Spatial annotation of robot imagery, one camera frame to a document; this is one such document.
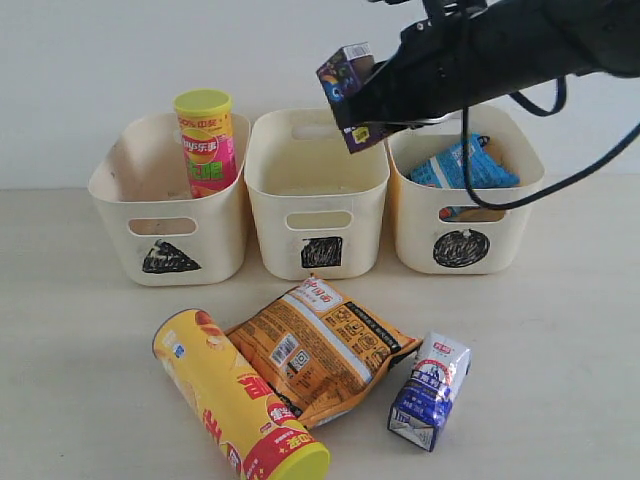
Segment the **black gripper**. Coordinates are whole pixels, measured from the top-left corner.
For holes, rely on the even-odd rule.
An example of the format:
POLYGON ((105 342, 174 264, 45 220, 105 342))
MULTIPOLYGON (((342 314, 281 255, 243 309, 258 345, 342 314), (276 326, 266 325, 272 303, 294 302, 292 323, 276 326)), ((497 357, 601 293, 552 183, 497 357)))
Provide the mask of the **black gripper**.
POLYGON ((355 94, 333 104, 339 128, 401 131, 500 96, 500 3, 425 1, 426 18, 405 28, 355 94))

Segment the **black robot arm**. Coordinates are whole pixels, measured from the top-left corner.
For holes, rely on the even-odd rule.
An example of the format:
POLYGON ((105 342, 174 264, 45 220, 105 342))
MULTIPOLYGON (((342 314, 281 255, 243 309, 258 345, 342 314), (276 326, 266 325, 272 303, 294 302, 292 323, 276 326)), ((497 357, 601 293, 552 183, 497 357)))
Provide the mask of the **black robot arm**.
POLYGON ((459 1, 400 35, 334 105, 340 127, 436 119, 567 75, 639 75, 636 1, 459 1))

